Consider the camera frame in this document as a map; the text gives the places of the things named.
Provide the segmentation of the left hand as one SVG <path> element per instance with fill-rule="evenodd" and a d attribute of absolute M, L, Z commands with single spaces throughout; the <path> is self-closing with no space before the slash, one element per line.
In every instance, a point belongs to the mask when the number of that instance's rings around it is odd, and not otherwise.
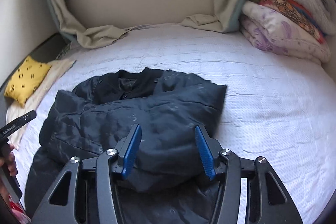
<path fill-rule="evenodd" d="M 9 174 L 11 177 L 14 177 L 17 175 L 17 164 L 15 162 L 15 155 L 13 153 L 13 149 L 15 149 L 14 145 L 12 143 L 6 143 L 3 148 L 5 149 L 5 155 L 1 156 L 1 166 L 4 164 L 7 164 L 7 169 L 9 170 Z M 2 180 L 1 180 L 1 196 L 4 199 L 5 203 L 9 206 L 10 205 L 10 199 L 9 199 L 9 193 L 4 186 Z"/>

